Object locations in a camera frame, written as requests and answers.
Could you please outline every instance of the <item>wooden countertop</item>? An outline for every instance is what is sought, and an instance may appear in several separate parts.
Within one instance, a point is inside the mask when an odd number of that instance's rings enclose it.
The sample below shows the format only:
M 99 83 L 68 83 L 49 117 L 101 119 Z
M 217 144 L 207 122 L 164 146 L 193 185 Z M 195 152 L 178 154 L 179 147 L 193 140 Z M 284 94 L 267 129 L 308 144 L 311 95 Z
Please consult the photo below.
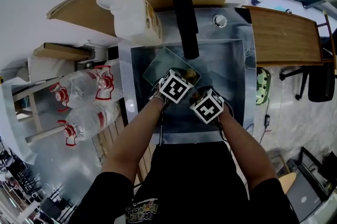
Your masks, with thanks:
M 245 7 L 251 12 L 258 66 L 323 64 L 315 21 L 272 9 Z

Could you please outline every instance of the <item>white plastic jug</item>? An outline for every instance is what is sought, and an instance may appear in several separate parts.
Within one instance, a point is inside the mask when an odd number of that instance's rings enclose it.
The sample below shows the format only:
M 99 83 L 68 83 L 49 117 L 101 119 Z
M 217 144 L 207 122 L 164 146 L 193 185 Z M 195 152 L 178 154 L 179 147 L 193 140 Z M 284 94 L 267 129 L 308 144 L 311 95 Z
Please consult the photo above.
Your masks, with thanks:
M 117 37 L 144 46 L 162 43 L 162 23 L 147 0 L 96 0 L 114 15 Z

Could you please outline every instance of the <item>plastic water bottle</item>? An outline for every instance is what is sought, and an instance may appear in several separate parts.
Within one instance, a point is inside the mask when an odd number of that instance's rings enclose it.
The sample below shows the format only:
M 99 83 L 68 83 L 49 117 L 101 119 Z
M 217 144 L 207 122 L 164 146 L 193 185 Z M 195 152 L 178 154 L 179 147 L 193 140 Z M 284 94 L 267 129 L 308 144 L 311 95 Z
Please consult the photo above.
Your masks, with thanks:
M 97 79 L 98 74 L 94 70 L 81 70 L 61 78 L 60 82 L 50 88 L 55 93 L 56 100 L 65 106 L 58 111 L 92 103 L 98 90 Z
M 95 101 L 90 105 L 73 109 L 66 120 L 58 121 L 65 124 L 66 145 L 75 146 L 77 141 L 91 139 L 115 122 L 119 113 L 118 104 L 112 101 Z
M 99 71 L 96 99 L 118 101 L 123 98 L 120 61 L 108 60 L 105 65 L 98 66 Z

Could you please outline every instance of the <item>black and white marker cube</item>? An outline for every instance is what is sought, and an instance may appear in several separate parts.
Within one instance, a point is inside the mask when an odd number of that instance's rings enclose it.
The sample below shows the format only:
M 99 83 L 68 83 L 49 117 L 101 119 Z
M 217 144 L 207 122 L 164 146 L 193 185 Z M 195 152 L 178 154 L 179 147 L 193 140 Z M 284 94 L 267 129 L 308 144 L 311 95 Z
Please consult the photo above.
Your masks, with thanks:
M 213 89 L 208 90 L 190 108 L 196 113 L 204 123 L 208 124 L 222 111 L 224 99 Z
M 179 103 L 179 101 L 181 101 L 181 99 L 193 87 L 191 83 L 171 69 L 163 78 L 160 79 L 159 84 L 160 93 L 176 104 Z

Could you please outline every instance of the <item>black office chair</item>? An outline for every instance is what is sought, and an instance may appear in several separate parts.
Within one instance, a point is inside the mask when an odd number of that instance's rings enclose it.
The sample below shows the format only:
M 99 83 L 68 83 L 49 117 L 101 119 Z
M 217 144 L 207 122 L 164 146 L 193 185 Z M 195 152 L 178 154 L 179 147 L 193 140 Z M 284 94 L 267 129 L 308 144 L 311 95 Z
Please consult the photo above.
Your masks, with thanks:
M 337 30 L 332 34 L 334 43 L 336 44 Z M 324 59 L 331 59 L 332 51 L 331 39 L 329 37 L 321 38 L 322 53 Z M 335 78 L 333 63 L 324 63 L 323 66 L 302 66 L 301 68 L 288 74 L 280 74 L 280 80 L 283 81 L 287 77 L 303 74 L 300 94 L 296 94 L 296 100 L 303 97 L 306 80 L 309 75 L 308 99 L 315 103 L 322 103 L 332 100 L 335 89 Z

